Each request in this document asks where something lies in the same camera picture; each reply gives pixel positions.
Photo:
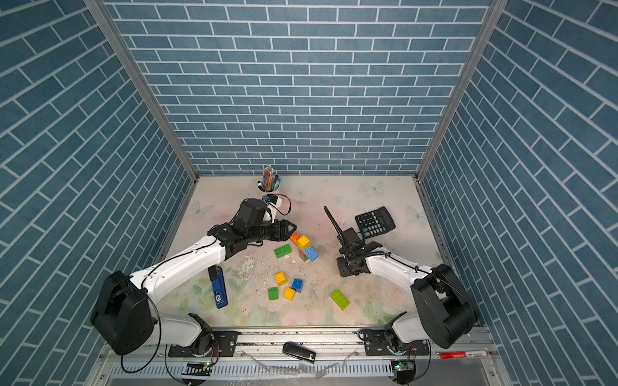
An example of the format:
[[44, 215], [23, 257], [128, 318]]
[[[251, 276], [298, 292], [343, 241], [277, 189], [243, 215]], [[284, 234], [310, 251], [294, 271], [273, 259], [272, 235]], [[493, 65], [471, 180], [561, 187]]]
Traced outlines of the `black calculator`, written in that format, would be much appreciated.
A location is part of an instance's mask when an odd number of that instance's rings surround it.
[[393, 217], [384, 206], [355, 216], [355, 222], [364, 238], [381, 236], [396, 229]]

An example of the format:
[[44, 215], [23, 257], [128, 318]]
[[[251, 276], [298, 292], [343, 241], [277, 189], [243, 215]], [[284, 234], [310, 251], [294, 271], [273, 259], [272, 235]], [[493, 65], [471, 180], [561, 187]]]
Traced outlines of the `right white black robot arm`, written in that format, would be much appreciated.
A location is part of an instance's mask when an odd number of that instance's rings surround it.
[[337, 239], [341, 277], [376, 275], [414, 299], [413, 315], [403, 312], [385, 326], [384, 341], [391, 352], [403, 352], [413, 342], [425, 339], [448, 349], [477, 324], [476, 304], [450, 266], [408, 262], [378, 242], [361, 239], [351, 228], [339, 231]]

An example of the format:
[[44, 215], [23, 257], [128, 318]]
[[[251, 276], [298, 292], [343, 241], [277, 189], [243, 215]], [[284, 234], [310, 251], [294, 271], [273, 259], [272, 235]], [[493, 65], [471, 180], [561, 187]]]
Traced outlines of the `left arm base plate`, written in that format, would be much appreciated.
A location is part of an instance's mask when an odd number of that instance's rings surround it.
[[238, 343], [238, 331], [214, 331], [211, 334], [209, 350], [203, 355], [195, 355], [190, 347], [172, 345], [167, 354], [172, 358], [215, 358], [233, 357]]

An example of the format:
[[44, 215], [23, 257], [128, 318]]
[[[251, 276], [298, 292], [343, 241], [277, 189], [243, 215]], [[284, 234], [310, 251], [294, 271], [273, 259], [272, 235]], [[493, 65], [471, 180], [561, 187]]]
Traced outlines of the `yellow lego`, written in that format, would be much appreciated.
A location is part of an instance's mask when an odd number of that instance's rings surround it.
[[296, 291], [290, 287], [286, 288], [284, 293], [283, 293], [283, 298], [292, 302], [294, 299], [294, 296], [296, 294]]
[[298, 240], [297, 240], [297, 246], [302, 250], [305, 251], [307, 250], [310, 246], [311, 246], [311, 242], [310, 240], [306, 237], [306, 236], [301, 236]]
[[275, 274], [275, 281], [276, 281], [277, 286], [284, 286], [287, 284], [287, 279], [283, 272], [279, 272]]

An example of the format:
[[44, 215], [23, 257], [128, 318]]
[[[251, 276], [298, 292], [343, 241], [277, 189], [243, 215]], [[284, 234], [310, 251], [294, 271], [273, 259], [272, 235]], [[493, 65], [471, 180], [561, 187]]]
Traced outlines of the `red marker pen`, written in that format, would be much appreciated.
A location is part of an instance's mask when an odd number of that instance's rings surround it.
[[439, 358], [441, 360], [455, 360], [455, 359], [469, 359], [469, 358], [481, 358], [489, 356], [487, 351], [465, 351], [465, 352], [440, 352]]

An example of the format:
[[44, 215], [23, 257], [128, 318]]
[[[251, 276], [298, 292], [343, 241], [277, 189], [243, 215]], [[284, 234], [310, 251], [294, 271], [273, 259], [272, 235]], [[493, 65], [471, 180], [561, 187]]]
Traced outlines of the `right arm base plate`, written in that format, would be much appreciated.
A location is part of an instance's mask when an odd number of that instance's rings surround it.
[[431, 354], [427, 340], [404, 343], [392, 331], [365, 328], [358, 331], [357, 336], [362, 341], [367, 356]]

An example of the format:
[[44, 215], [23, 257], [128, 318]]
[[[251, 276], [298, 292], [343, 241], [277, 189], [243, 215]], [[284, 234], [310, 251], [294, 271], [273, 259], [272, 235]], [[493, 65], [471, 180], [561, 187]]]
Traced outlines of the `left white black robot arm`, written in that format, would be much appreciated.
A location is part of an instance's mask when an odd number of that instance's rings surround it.
[[296, 226], [277, 214], [283, 194], [244, 199], [233, 219], [214, 225], [195, 244], [131, 274], [111, 273], [102, 284], [90, 323], [116, 355], [145, 345], [175, 345], [194, 356], [212, 352], [212, 328], [199, 315], [164, 315], [157, 303], [199, 273], [217, 279], [217, 267], [249, 246], [288, 241]]

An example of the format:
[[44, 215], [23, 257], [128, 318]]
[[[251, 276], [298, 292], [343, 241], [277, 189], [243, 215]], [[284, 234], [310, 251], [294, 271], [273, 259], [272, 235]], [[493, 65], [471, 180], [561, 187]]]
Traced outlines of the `yellow lego bottom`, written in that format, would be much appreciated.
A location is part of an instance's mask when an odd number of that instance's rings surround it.
[[286, 288], [284, 293], [283, 293], [283, 298], [292, 302], [294, 299], [294, 296], [296, 294], [296, 291], [290, 287]]

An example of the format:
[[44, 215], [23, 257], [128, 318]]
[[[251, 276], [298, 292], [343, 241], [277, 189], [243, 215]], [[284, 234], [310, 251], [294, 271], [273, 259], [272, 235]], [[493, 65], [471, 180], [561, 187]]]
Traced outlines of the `black remote on rail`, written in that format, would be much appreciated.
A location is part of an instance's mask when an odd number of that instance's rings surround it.
[[286, 342], [283, 344], [283, 354], [307, 363], [315, 363], [316, 353], [301, 344]]

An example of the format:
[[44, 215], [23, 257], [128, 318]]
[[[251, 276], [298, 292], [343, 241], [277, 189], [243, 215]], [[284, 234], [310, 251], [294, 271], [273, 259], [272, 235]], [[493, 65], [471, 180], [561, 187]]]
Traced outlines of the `long orange lego brick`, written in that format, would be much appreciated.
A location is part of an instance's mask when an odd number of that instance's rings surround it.
[[291, 237], [290, 240], [294, 245], [298, 245], [298, 241], [300, 239], [300, 235], [299, 233], [294, 233]]

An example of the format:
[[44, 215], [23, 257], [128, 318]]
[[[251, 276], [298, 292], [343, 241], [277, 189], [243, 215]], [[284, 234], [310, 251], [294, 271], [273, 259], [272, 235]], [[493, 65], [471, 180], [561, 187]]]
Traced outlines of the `small green lego bottom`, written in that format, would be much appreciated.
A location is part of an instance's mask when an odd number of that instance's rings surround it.
[[268, 289], [268, 299], [270, 301], [275, 301], [279, 299], [279, 292], [277, 287], [272, 287]]

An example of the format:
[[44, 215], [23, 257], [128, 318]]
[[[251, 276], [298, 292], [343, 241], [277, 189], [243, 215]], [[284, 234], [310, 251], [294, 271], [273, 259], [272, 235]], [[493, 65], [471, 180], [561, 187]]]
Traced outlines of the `small blue lego lower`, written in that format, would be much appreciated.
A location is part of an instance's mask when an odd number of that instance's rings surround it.
[[303, 286], [304, 282], [301, 279], [295, 279], [292, 283], [291, 289], [293, 289], [297, 293], [301, 293]]

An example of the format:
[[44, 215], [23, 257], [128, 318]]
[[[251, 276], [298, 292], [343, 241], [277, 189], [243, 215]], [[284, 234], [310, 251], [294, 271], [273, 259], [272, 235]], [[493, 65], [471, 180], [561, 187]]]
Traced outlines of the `blue black usb device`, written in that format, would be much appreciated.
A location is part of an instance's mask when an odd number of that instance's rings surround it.
[[208, 272], [217, 309], [227, 307], [229, 302], [222, 268], [218, 265], [213, 265], [209, 267]]

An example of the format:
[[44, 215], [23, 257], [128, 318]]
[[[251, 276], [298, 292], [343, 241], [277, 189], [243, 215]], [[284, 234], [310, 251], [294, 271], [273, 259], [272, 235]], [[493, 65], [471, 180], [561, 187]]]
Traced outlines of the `long light blue lego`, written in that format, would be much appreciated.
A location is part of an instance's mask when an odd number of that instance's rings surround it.
[[313, 249], [311, 246], [307, 247], [304, 250], [304, 255], [311, 262], [314, 262], [319, 257], [318, 252], [316, 252], [315, 249]]

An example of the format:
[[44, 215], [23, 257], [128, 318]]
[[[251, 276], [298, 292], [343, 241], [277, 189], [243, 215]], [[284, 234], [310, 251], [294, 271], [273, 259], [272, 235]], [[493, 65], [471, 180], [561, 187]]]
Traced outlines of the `long lime lego brick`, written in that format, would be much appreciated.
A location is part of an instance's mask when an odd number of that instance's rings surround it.
[[349, 300], [338, 289], [335, 289], [330, 294], [330, 299], [341, 309], [345, 310], [349, 305]]

